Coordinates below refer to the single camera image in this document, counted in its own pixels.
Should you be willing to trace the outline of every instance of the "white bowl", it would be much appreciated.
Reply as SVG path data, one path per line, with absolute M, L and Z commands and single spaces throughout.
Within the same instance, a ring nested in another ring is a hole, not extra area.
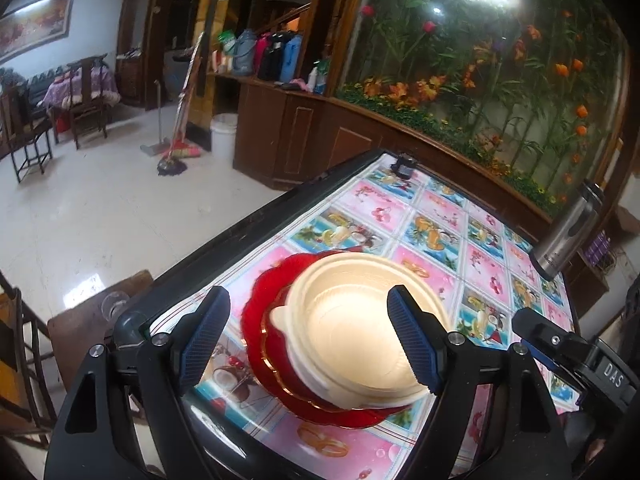
M 343 409 L 391 408 L 428 393 L 416 381 L 386 312 L 386 295 L 404 285 L 449 331 L 446 311 L 423 280 L 365 253 L 318 260 L 296 279 L 271 322 L 284 333 L 287 356 L 313 393 Z

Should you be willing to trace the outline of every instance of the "white floor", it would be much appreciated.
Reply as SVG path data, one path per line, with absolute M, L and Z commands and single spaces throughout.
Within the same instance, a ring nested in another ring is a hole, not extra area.
M 162 109 L 166 136 L 174 114 Z M 45 322 L 139 270 L 159 276 L 280 194 L 206 152 L 160 177 L 159 157 L 140 151 L 158 140 L 158 112 L 120 106 L 116 116 L 128 118 L 108 139 L 81 138 L 79 151 L 61 138 L 45 174 L 21 184 L 0 161 L 0 269 Z M 22 455 L 42 478 L 43 456 Z

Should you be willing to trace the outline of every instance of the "wooden chair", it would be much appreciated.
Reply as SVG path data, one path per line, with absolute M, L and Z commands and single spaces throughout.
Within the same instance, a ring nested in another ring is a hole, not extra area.
M 24 340 L 26 324 L 30 324 L 31 345 Z M 49 338 L 46 325 L 0 272 L 0 436 L 46 449 L 57 417 L 42 370 L 42 361 L 53 353 L 40 353 L 40 334 Z M 32 380 L 42 407 L 36 402 Z
M 11 153 L 18 184 L 23 180 L 20 174 L 22 172 L 26 174 L 32 166 L 39 166 L 40 173 L 44 174 L 44 163 L 47 157 L 49 160 L 53 159 L 49 142 L 51 122 L 48 117 L 40 117 L 37 120 L 33 118 L 26 96 L 20 95 L 19 86 L 7 88 L 0 94 L 0 125 Z M 43 135 L 47 140 L 47 151 L 40 154 L 38 140 Z M 29 155 L 29 146 L 35 150 L 35 156 Z M 21 148 L 24 149 L 24 162 L 18 167 L 15 162 L 15 152 Z
M 71 77 L 69 78 L 69 95 L 71 96 L 71 104 L 69 107 L 69 123 L 71 126 L 71 132 L 74 134 L 74 141 L 76 143 L 76 150 L 80 149 L 80 143 L 78 142 L 78 129 L 76 128 L 76 121 L 80 118 L 87 116 L 97 116 L 96 127 L 104 134 L 104 138 L 107 138 L 107 123 L 106 123 L 106 105 L 104 103 L 103 96 L 103 84 L 102 84 L 102 71 L 104 70 L 104 58 L 106 54 L 102 56 L 85 57 L 73 63 L 69 63 L 69 70 L 71 70 Z M 100 71 L 99 84 L 97 89 L 92 88 L 92 69 L 96 67 Z M 78 82 L 74 83 L 74 74 L 76 71 L 80 71 L 80 97 L 81 101 L 74 103 L 74 98 L 77 99 L 74 90 L 78 90 Z

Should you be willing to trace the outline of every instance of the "red plate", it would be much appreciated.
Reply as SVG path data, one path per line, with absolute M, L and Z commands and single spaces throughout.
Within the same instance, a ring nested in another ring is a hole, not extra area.
M 316 396 L 296 375 L 287 358 L 284 336 L 269 319 L 271 310 L 285 303 L 289 287 L 308 266 L 339 252 L 294 254 L 279 266 L 266 270 L 254 283 L 251 298 L 242 311 L 240 325 L 247 358 L 256 379 L 295 415 L 314 424 L 369 428 L 389 415 L 401 412 L 406 406 L 384 410 L 342 410 Z

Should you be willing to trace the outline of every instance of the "fruit print tablecloth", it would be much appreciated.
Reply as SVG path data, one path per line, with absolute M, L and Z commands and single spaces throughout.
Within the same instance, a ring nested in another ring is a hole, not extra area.
M 479 345 L 505 349 L 518 340 L 511 317 L 520 308 L 573 329 L 562 279 L 538 276 L 526 240 L 432 176 L 415 171 L 409 181 L 398 179 L 390 170 L 394 161 L 383 155 L 151 327 L 170 332 L 211 286 L 224 286 L 231 317 L 197 393 L 274 452 L 327 479 L 395 478 L 434 399 L 372 428 L 347 430 L 305 422 L 270 396 L 247 365 L 239 317 L 256 278 L 287 256 L 355 246 L 386 256 L 420 276 L 439 295 L 454 329 Z M 558 412 L 575 410 L 576 392 L 539 366 Z M 471 466 L 489 396 L 490 386 L 478 387 L 453 473 Z

